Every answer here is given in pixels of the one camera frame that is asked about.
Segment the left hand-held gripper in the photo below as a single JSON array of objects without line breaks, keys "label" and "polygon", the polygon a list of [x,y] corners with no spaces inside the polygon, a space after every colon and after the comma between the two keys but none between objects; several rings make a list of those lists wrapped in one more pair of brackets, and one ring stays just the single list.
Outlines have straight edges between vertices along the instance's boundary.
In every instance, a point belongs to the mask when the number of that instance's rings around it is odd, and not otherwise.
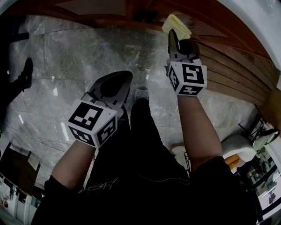
[{"label": "left hand-held gripper", "polygon": [[117,131],[132,79],[130,71],[110,73],[74,101],[67,125],[76,140],[98,149]]}]

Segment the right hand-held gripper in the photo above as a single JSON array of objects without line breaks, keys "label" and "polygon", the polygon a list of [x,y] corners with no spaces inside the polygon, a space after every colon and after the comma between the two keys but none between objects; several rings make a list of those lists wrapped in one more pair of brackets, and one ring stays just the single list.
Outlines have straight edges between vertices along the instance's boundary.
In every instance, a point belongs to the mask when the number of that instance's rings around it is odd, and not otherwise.
[{"label": "right hand-held gripper", "polygon": [[190,39],[178,41],[176,32],[168,34],[166,76],[176,95],[197,96],[207,87],[207,67],[202,64],[197,44]]}]

